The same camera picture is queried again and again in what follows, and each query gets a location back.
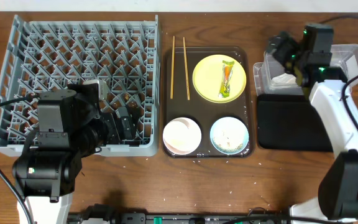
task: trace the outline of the wood grain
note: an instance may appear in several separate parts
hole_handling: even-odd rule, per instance
[[[0,70],[14,14],[0,12]],[[18,14],[26,21],[152,21],[155,16],[154,13],[128,12]],[[335,15],[158,13],[162,24],[162,55],[170,49],[174,35],[177,40],[186,37],[188,47],[239,46],[247,53],[248,75],[252,76],[252,66],[263,60],[269,37],[288,30],[300,38],[307,22],[318,22]],[[358,21],[333,24],[335,43],[358,44]],[[251,85],[255,113],[254,79],[250,80],[248,85]],[[161,91],[165,91],[163,85],[160,86]],[[358,106],[358,85],[352,94]],[[0,154],[1,169],[11,179],[14,160]],[[162,150],[150,158],[90,156],[83,159],[83,175],[76,179],[71,211],[78,212],[94,203],[114,205],[124,212],[131,208],[154,213],[247,213],[256,206],[284,210],[315,197],[318,185],[332,163],[331,153],[268,149],[256,149],[247,159],[200,159],[199,162],[172,159]],[[1,180],[0,223],[18,223],[16,201]]]

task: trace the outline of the plate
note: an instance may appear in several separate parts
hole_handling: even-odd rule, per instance
[[[242,146],[237,150],[225,150],[221,148],[218,144],[216,144],[214,139],[219,138],[223,140],[222,137],[223,132],[225,132],[229,138],[237,137],[239,139],[242,137],[242,143],[241,143]],[[241,122],[239,119],[232,118],[232,117],[225,117],[215,121],[215,123],[212,125],[211,131],[209,132],[209,137],[215,149],[227,155],[233,155],[243,151],[248,145],[248,141],[249,141],[249,133],[245,124]]]
[[[176,118],[164,127],[162,140],[172,153],[187,155],[200,145],[201,129],[190,118]]]
[[[219,98],[219,89],[223,80],[222,61],[234,61],[230,81],[230,95]],[[246,88],[246,71],[234,58],[226,55],[211,55],[202,59],[193,70],[193,84],[197,93],[213,103],[227,103],[235,100]]]

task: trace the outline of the tray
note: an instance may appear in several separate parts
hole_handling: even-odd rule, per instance
[[[134,140],[103,146],[99,154],[152,156],[158,150],[159,32],[157,16],[142,22],[25,22],[15,16],[0,74],[0,102],[104,80],[109,93],[100,102],[103,112],[135,106],[142,117]],[[19,156],[37,126],[36,99],[0,108],[0,152]]]
[[[171,64],[172,51],[165,55],[165,104],[163,106],[164,117],[163,125],[165,126],[169,121],[179,118],[187,117],[193,119],[201,128],[202,139],[198,148],[187,155],[176,155],[170,152],[164,145],[164,151],[169,156],[174,158],[217,158],[217,157],[241,157],[245,158],[251,155],[255,149],[254,129],[252,127],[252,108],[250,103],[250,81],[247,68],[246,53],[239,47],[187,47],[187,65],[188,65],[188,79],[190,88],[190,101],[187,100],[186,95],[186,78],[185,78],[185,64],[183,58],[183,48],[175,48],[175,74],[173,84],[173,99],[170,99],[171,90]],[[212,103],[200,96],[193,85],[193,70],[197,63],[203,58],[214,55],[223,54],[236,59],[247,74],[247,85],[242,94],[235,100],[229,103]],[[247,127],[249,132],[249,143],[246,148],[235,155],[226,155],[214,148],[209,140],[209,131],[215,121],[225,116],[232,116],[241,120]]]

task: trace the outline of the wooden chopstick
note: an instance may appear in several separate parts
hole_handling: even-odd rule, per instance
[[[175,65],[175,36],[172,41],[171,99],[173,99],[173,67]]]
[[[186,56],[186,43],[185,37],[183,37],[183,53],[185,55],[185,71],[186,71],[186,89],[187,89],[187,100],[190,100],[190,90],[189,90],[189,75],[187,73],[187,56]]]

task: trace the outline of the gray metal basket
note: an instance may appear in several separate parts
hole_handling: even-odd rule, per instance
[[[103,112],[140,107],[136,138],[106,145],[102,156],[152,156],[158,150],[160,27],[143,22],[13,20],[0,75],[0,102],[100,79],[109,86]],[[19,156],[38,126],[37,100],[0,108],[0,152]]]

